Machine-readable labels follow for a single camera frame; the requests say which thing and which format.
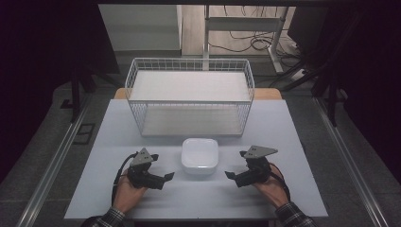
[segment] floor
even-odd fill
[[[199,9],[199,7],[186,10],[191,15],[202,12],[202,9]],[[252,13],[251,9],[246,8],[246,10],[247,13]],[[216,13],[221,13],[221,10],[216,9]],[[183,38],[184,43],[185,39],[187,39],[192,41],[190,43],[197,45],[183,47],[183,57],[189,58],[195,56],[198,58],[201,54],[199,52],[201,51],[201,45],[199,46],[198,44],[201,44],[202,41],[196,42],[194,37],[188,37]],[[223,38],[214,39],[211,37],[210,42],[216,42],[216,44],[220,44],[218,42],[221,42],[221,44],[228,43],[224,42]],[[228,47],[232,48],[240,48],[240,46],[241,44],[228,45]],[[215,57],[229,55],[228,52],[216,51]],[[121,75],[113,75],[116,80],[125,81],[130,66],[129,60],[132,57],[135,56],[124,54],[117,56]],[[242,57],[249,59],[252,64],[256,87],[268,87],[277,78],[268,56],[256,57],[255,54],[244,53]],[[94,77],[94,80],[97,88],[94,93],[90,94],[89,107],[82,120],[82,124],[94,125],[93,135],[90,137],[87,137],[88,135],[85,134],[77,135],[74,138],[76,144],[72,144],[70,149],[68,149],[57,178],[53,182],[33,226],[80,226],[82,223],[82,220],[64,220],[63,216],[74,194],[80,174],[91,152],[92,145],[95,142],[96,134],[108,103],[113,98],[117,89],[98,77]],[[319,226],[374,226],[361,196],[356,190],[355,183],[350,178],[349,172],[340,156],[339,149],[336,147],[335,141],[331,138],[329,129],[325,126],[323,118],[320,115],[319,108],[310,94],[309,89],[312,85],[313,80],[289,92],[282,93],[282,95],[288,104],[295,128],[305,147],[305,156],[311,166],[312,173],[329,214],[328,218],[315,218],[315,220]],[[60,106],[65,99],[70,98],[71,86],[69,83],[55,90],[53,105],[44,122],[38,128],[14,169],[1,183],[1,226],[15,226],[17,224],[38,182],[45,173],[52,156],[58,150],[61,140],[70,127],[71,119],[71,110],[61,109]],[[398,212],[401,210],[401,187],[399,183],[394,179],[390,171],[381,162],[375,151],[349,119],[347,112],[342,108],[342,103],[338,103],[336,108],[337,130],[340,132],[343,142],[354,157],[360,173],[363,175],[364,180],[369,185],[379,206],[382,208],[383,214],[388,221],[388,226],[401,226],[401,217],[399,217]],[[187,226],[188,223],[170,224]],[[197,226],[267,226],[268,223],[191,222],[190,224]],[[137,223],[137,226],[161,225],[166,226],[166,223]]]

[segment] white wall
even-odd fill
[[[181,6],[99,5],[114,51],[180,50]]]

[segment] hand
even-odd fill
[[[135,188],[127,177],[127,169],[118,182],[113,207],[123,213],[135,207],[147,191],[146,187]]]
[[[283,175],[276,166],[270,164],[270,168],[271,172],[283,179]],[[254,183],[253,186],[255,186],[276,209],[288,203],[287,194],[284,191],[283,186],[272,176],[270,176],[266,182]]]

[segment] white table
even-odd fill
[[[268,156],[283,172],[292,200],[309,216],[327,216],[297,132],[284,100],[256,100],[242,137],[214,138],[219,145],[217,171],[210,176],[186,174],[181,166],[184,137],[140,136],[127,100],[111,100],[92,152],[65,218],[88,218],[107,212],[113,179],[122,162],[142,147],[159,154],[149,170],[164,176],[175,172],[163,190],[148,190],[129,218],[138,220],[267,219],[274,208],[253,186],[237,188],[224,171],[246,168],[239,152],[250,145],[277,148]]]

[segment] wire basket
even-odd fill
[[[241,136],[253,95],[239,59],[134,59],[126,80],[142,136]]]

